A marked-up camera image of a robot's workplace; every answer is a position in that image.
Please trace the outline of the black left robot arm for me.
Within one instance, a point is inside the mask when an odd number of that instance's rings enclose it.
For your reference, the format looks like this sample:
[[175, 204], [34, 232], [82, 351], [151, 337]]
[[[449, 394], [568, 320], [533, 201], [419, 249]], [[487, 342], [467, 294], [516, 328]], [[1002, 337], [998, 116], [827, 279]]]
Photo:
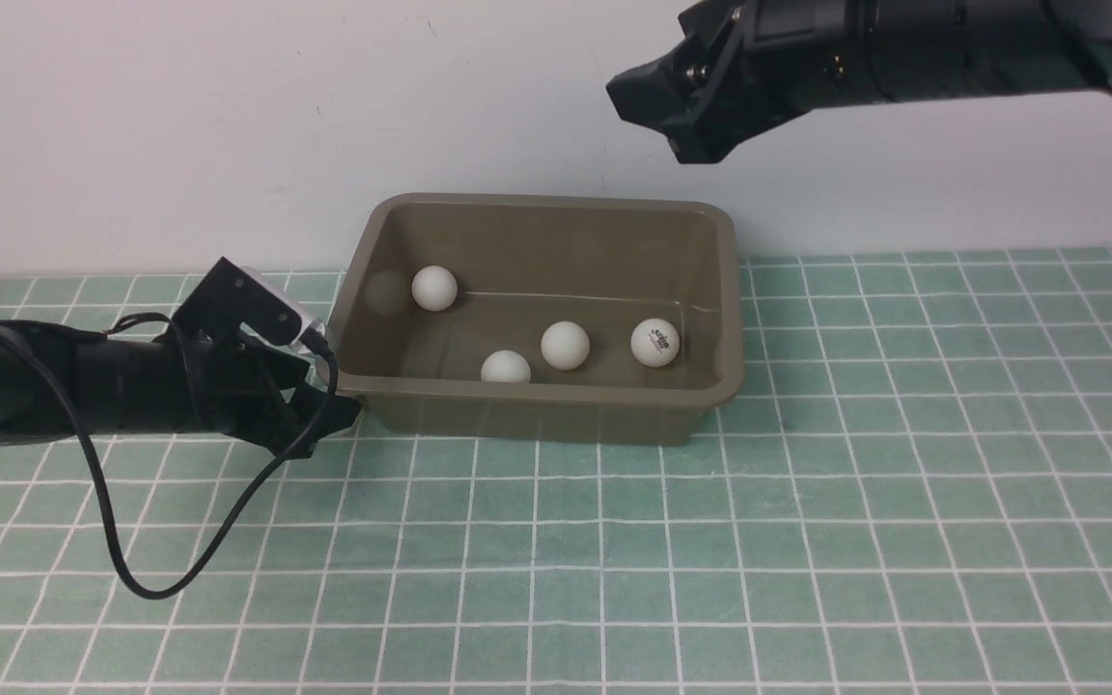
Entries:
[[302, 431], [348, 430], [361, 405], [309, 383], [308, 361], [237, 332], [149, 342], [0, 320], [0, 446], [89, 435], [216, 431], [281, 454]]

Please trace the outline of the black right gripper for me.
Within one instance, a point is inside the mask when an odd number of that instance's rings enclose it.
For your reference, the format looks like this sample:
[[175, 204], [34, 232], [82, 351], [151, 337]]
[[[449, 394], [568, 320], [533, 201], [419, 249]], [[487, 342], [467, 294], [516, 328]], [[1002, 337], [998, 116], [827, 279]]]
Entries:
[[698, 1], [676, 44], [606, 83], [620, 120], [662, 131], [679, 163], [719, 163], [761, 133], [868, 105], [868, 1]]

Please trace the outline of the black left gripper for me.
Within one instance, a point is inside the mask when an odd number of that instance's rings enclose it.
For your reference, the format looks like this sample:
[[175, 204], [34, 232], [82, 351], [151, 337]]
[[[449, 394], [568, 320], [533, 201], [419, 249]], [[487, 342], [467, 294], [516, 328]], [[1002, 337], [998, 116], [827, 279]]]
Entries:
[[214, 342], [171, 325], [166, 347], [180, 361], [171, 431], [220, 431], [262, 445], [278, 460], [312, 456], [318, 440], [353, 427], [363, 403], [308, 383], [299, 357], [237, 332]]

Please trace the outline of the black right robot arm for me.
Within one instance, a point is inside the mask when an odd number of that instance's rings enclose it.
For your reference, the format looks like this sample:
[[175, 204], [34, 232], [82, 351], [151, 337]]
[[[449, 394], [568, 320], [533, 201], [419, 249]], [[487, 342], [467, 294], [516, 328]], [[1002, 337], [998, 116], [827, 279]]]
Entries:
[[671, 52], [606, 93], [681, 163], [831, 107], [1112, 97], [1112, 1], [701, 1], [679, 23]]

